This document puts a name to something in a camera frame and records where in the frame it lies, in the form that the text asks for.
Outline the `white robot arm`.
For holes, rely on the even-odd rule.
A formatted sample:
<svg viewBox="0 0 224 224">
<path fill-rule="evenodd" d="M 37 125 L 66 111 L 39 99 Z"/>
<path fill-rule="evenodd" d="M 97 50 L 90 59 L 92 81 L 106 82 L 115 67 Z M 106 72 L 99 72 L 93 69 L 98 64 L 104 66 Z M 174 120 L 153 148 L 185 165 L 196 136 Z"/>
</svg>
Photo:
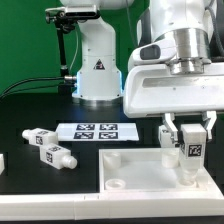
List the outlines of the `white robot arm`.
<svg viewBox="0 0 224 224">
<path fill-rule="evenodd" d="M 128 7 L 134 0 L 60 0 L 62 16 L 78 22 L 82 65 L 73 100 L 86 105 L 123 99 L 129 118 L 163 118 L 171 136 L 177 115 L 201 114 L 209 131 L 224 111 L 224 62 L 211 57 L 220 47 L 217 23 L 221 0 L 150 0 L 132 35 L 135 49 L 125 80 L 115 65 L 115 31 L 102 10 Z"/>
</svg>

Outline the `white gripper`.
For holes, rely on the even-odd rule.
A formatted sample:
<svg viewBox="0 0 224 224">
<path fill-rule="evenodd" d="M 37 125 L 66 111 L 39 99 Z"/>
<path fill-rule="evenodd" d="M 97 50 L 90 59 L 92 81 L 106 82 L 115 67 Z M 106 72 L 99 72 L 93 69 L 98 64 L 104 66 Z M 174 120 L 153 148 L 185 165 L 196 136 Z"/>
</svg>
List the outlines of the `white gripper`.
<svg viewBox="0 0 224 224">
<path fill-rule="evenodd" d="M 172 75 L 165 64 L 136 66 L 126 79 L 123 109 L 129 118 L 164 114 L 163 124 L 173 144 L 178 143 L 175 115 L 203 112 L 207 139 L 211 140 L 215 111 L 224 111 L 224 63 L 205 65 L 202 74 L 179 75 Z"/>
</svg>

